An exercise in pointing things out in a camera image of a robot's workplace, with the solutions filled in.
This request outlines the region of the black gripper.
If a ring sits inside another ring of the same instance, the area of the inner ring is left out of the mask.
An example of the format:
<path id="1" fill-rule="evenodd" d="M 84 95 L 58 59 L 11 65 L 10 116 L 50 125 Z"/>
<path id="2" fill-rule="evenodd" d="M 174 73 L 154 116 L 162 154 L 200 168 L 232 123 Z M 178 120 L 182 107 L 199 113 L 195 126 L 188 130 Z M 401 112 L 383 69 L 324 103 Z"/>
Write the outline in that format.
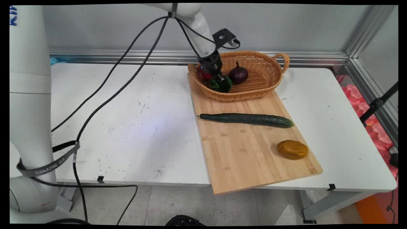
<path id="1" fill-rule="evenodd" d="M 229 93 L 232 88 L 232 80 L 221 73 L 222 60 L 218 50 L 215 50 L 207 57 L 198 57 L 205 79 L 217 79 L 218 84 L 222 84 L 222 93 Z"/>

